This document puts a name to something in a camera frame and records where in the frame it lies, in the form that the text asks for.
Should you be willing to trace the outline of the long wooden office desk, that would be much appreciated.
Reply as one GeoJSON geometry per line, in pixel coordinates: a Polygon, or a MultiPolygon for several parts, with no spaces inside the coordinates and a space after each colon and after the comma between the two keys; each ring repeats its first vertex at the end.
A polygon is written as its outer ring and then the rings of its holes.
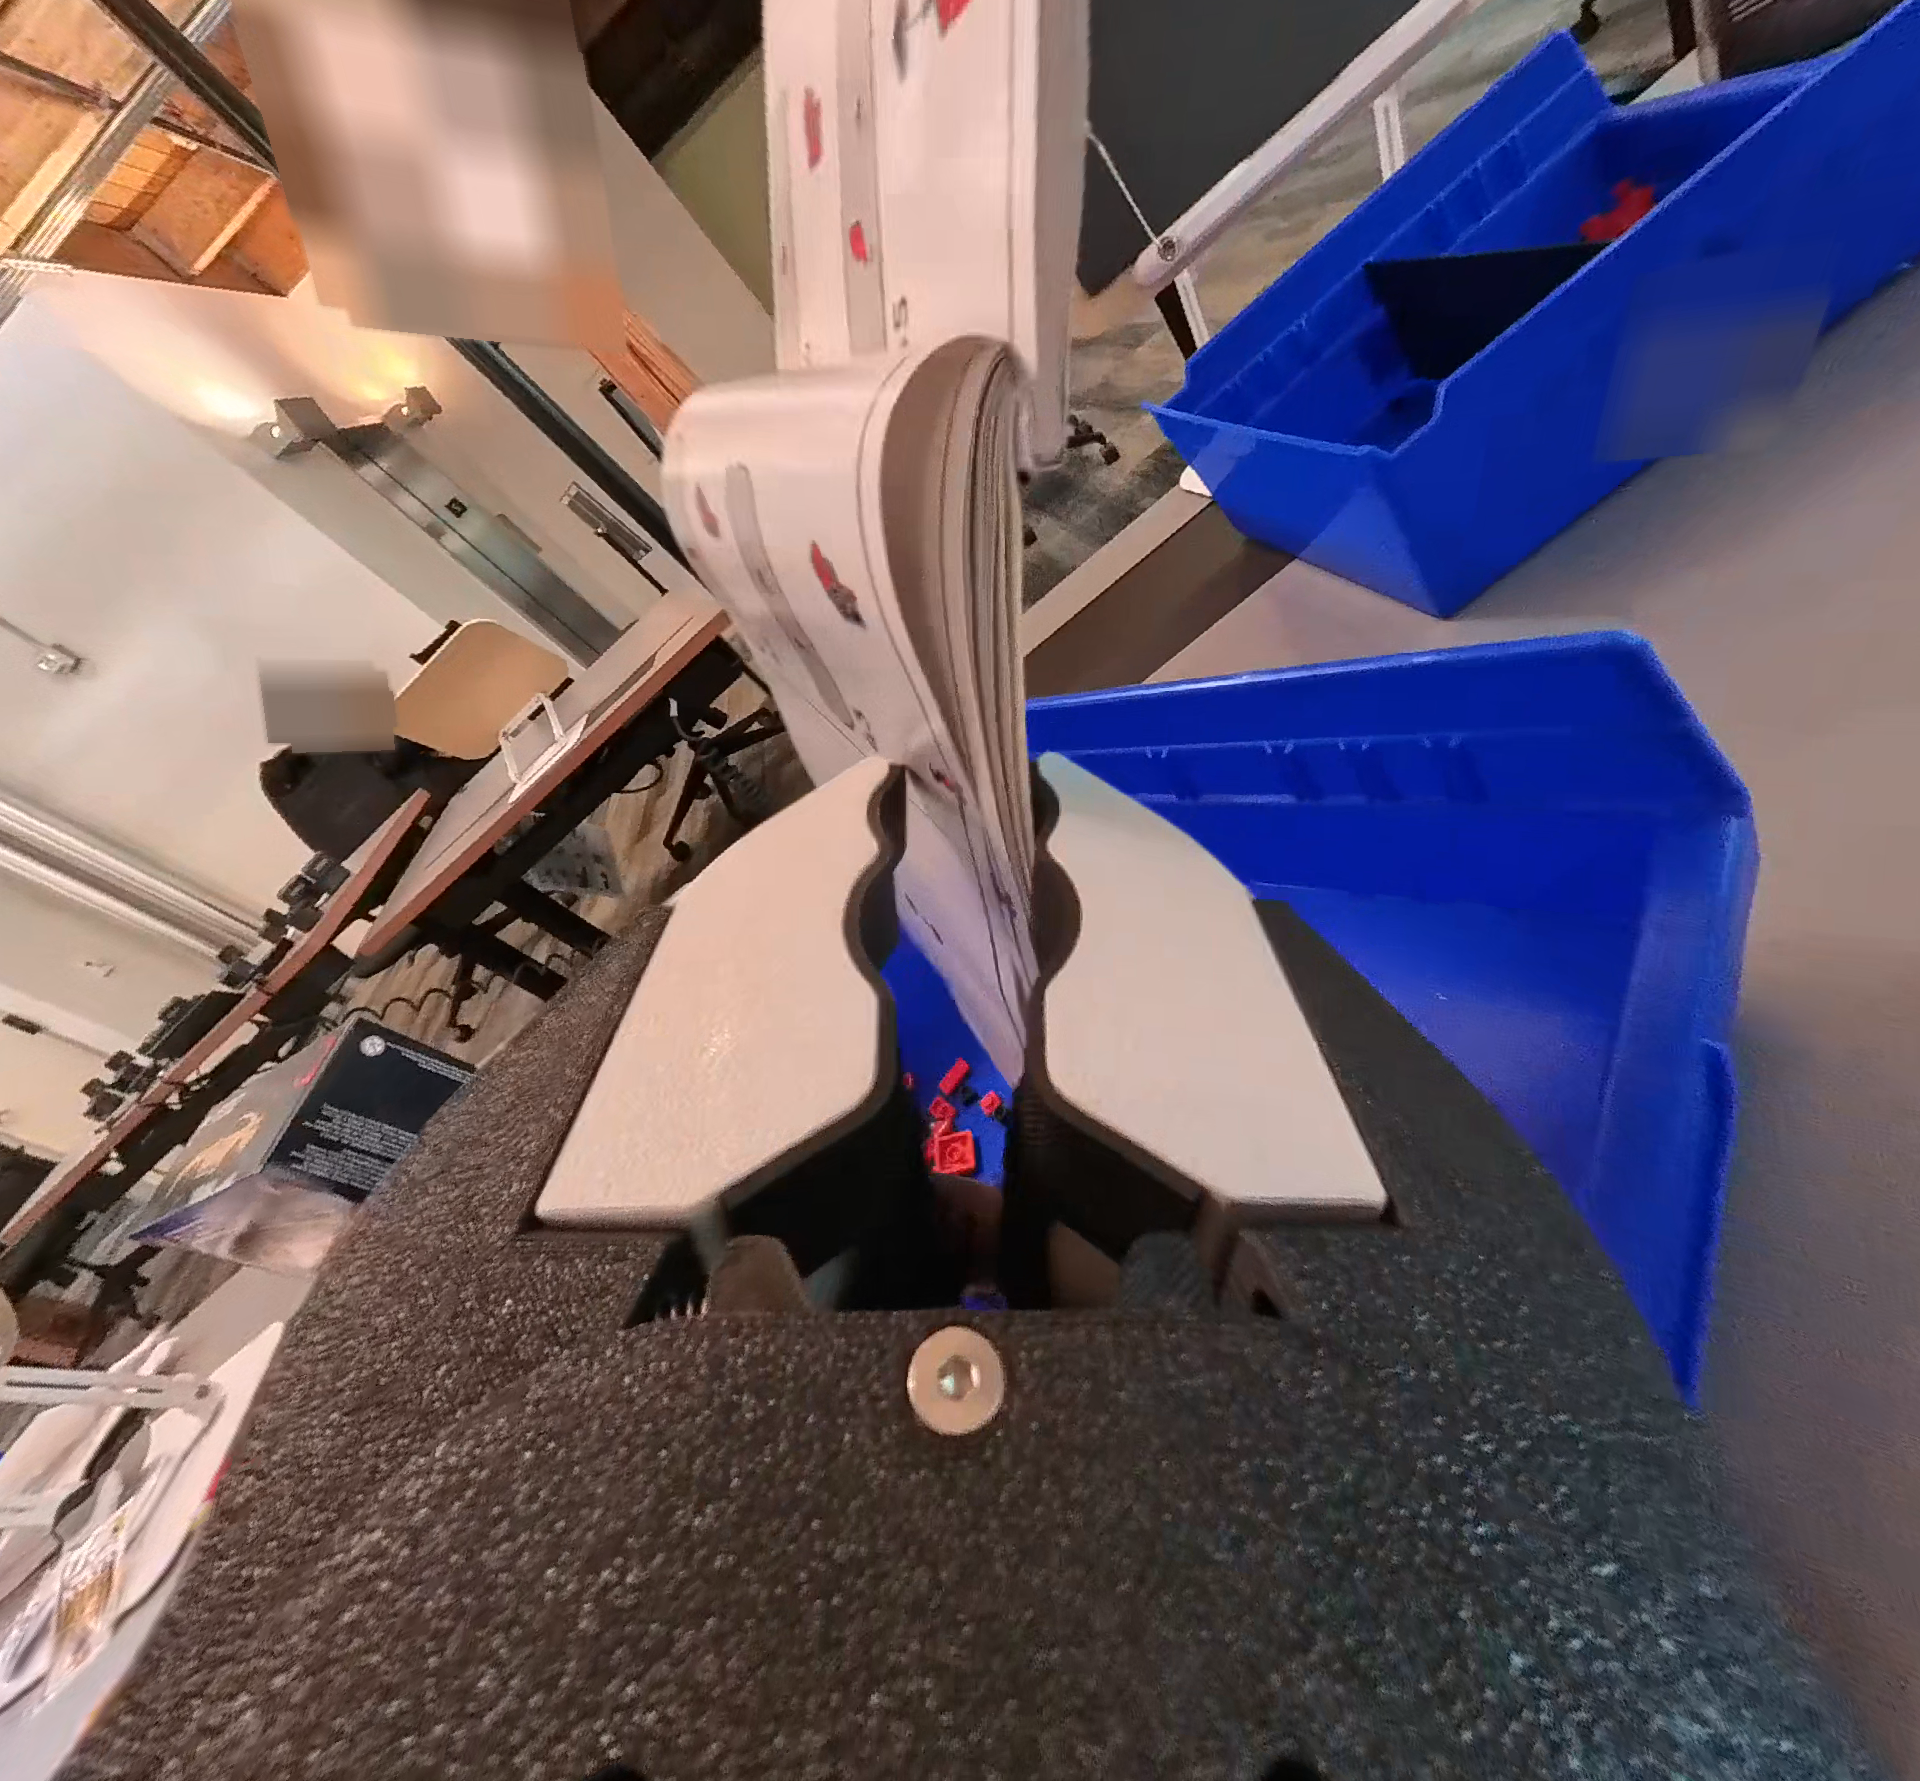
{"type": "Polygon", "coordinates": [[[133,1051],[84,1083],[93,1139],[23,1199],[4,1224],[4,1291],[71,1281],[76,1241],[174,1156],[227,1097],[310,1041],[348,977],[348,929],[387,899],[436,819],[414,790],[340,865],[311,858],[278,891],[254,949],[227,949],[217,986],[160,1011],[133,1051]]]}

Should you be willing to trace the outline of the dark printed cardboard box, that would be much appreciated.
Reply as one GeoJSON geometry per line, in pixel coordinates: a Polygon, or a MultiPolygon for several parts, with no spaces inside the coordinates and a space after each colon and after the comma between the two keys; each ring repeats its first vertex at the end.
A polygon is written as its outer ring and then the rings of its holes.
{"type": "Polygon", "coordinates": [[[124,1241],[310,1275],[472,1076],[354,1015],[211,1106],[124,1241]]]}

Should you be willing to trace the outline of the black office chair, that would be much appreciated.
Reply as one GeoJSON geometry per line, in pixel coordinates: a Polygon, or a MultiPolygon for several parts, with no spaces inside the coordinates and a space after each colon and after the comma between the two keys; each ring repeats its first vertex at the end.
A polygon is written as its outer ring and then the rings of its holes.
{"type": "Polygon", "coordinates": [[[408,799],[399,748],[301,753],[259,764],[260,795],[313,857],[344,863],[408,799]]]}

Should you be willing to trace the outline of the white board holder bar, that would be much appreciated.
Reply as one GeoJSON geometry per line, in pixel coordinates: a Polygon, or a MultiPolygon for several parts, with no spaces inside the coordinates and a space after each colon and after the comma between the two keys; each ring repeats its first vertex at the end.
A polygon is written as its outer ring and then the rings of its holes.
{"type": "Polygon", "coordinates": [[[1135,259],[1135,284],[1156,293],[1189,270],[1222,233],[1257,205],[1329,134],[1364,113],[1395,88],[1464,14],[1487,0],[1418,0],[1380,38],[1368,44],[1326,88],[1236,163],[1165,231],[1152,233],[1135,259]]]}

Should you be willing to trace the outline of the blue storage bin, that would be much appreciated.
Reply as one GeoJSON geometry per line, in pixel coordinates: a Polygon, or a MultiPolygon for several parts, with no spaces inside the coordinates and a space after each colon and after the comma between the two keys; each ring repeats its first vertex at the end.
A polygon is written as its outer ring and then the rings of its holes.
{"type": "Polygon", "coordinates": [[[1154,406],[1249,540],[1447,618],[1664,457],[1748,450],[1915,262],[1918,10],[1630,106],[1536,48],[1154,406]],[[1614,183],[1660,203],[1607,247],[1614,183]]]}
{"type": "Polygon", "coordinates": [[[1644,639],[1046,696],[1027,742],[1285,905],[1428,1038],[1571,1197],[1698,1405],[1760,841],[1644,639]]]}

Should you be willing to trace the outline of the steel sliding door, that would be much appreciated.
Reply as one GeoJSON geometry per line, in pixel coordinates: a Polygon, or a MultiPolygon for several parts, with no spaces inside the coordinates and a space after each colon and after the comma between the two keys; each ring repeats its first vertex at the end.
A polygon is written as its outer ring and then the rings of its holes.
{"type": "Polygon", "coordinates": [[[489,486],[447,469],[440,414],[420,383],[342,421],[315,397],[283,397],[251,426],[248,452],[328,544],[440,622],[489,614],[585,666],[641,601],[685,590],[674,562],[579,481],[559,495],[559,549],[541,546],[489,486]]]}

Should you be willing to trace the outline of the clear acrylic sign holder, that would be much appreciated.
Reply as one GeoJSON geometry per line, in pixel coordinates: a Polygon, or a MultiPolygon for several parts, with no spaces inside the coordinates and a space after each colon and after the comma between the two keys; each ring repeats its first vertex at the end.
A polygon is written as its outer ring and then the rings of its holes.
{"type": "MultiPolygon", "coordinates": [[[[224,1386],[198,1376],[160,1376],[122,1372],[61,1372],[5,1365],[1,1402],[28,1410],[95,1410],[124,1414],[188,1413],[206,1422],[224,1407],[224,1386]]],[[[1,1499],[4,1531],[48,1531],[56,1527],[71,1491],[8,1491],[1,1499]]]]}
{"type": "Polygon", "coordinates": [[[540,780],[585,738],[589,718],[564,718],[549,693],[533,693],[496,732],[496,755],[509,784],[519,790],[540,780]]]}

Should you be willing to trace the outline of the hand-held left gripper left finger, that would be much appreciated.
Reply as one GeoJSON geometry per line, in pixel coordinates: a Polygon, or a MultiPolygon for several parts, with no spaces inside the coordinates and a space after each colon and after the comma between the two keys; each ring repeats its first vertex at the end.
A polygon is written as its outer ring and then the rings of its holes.
{"type": "Polygon", "coordinates": [[[674,894],[538,1195],[543,1228],[717,1220],[881,1113],[904,809],[900,766],[856,761],[674,894]]]}

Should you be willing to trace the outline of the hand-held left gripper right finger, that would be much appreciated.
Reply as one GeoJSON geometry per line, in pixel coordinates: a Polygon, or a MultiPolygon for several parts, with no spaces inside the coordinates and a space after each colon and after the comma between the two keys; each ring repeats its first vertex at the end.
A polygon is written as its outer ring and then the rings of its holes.
{"type": "Polygon", "coordinates": [[[1049,1104],[1229,1224],[1378,1224],[1389,1191],[1246,886],[1063,753],[1037,782],[1031,1074],[1049,1104]]]}

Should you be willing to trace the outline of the lego instruction booklet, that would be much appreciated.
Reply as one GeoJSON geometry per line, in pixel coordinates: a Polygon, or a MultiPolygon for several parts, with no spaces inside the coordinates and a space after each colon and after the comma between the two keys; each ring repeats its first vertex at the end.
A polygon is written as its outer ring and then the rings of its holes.
{"type": "Polygon", "coordinates": [[[679,546],[817,784],[906,777],[900,926],[1019,1081],[1022,478],[1065,447],[1088,0],[760,0],[775,371],[667,434],[679,546]]]}

